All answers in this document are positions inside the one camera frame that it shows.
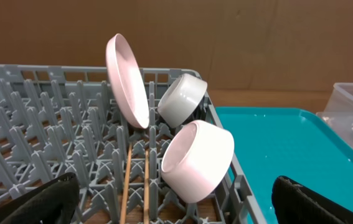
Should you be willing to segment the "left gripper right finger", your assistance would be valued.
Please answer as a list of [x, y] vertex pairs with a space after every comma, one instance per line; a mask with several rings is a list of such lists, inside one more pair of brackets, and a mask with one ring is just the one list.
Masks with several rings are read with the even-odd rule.
[[353, 224], [353, 212], [281, 175], [273, 183], [271, 202], [279, 224]]

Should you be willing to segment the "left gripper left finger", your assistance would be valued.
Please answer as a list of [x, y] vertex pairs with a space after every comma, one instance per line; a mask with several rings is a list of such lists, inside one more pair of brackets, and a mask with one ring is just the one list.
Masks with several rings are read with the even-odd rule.
[[79, 193], [77, 175], [65, 173], [0, 207], [0, 223], [70, 223]]

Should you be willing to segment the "wooden chopstick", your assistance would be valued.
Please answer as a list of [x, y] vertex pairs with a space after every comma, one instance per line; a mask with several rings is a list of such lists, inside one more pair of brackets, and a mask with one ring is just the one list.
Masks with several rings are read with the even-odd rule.
[[128, 157], [127, 157], [126, 170], [125, 170], [125, 182], [124, 182], [123, 196], [122, 196], [122, 202], [121, 202], [120, 224], [126, 223], [129, 178], [130, 178], [130, 172], [131, 172], [132, 146], [133, 145], [130, 143], [128, 148]]
[[145, 150], [144, 162], [144, 208], [143, 208], [143, 223], [149, 224], [149, 151]]

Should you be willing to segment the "small white plate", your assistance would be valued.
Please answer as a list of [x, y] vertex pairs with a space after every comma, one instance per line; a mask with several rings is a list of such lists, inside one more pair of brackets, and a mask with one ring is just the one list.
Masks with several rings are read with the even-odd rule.
[[162, 179], [185, 203], [199, 202], [228, 172], [234, 147], [231, 132], [206, 121], [192, 121], [166, 149]]

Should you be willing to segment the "large white plate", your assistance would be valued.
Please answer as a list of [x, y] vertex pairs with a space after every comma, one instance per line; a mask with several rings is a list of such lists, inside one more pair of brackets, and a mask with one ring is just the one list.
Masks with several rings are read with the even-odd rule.
[[124, 118], [135, 128], [149, 126], [149, 106], [143, 78], [134, 53], [121, 34], [106, 45], [106, 67], [111, 90]]

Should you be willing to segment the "grey bowl with food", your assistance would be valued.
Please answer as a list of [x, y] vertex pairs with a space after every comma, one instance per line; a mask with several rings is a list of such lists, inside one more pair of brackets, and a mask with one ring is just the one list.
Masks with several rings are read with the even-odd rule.
[[207, 91], [207, 82], [188, 73], [180, 75], [166, 90], [158, 113], [169, 125], [181, 125], [197, 108]]

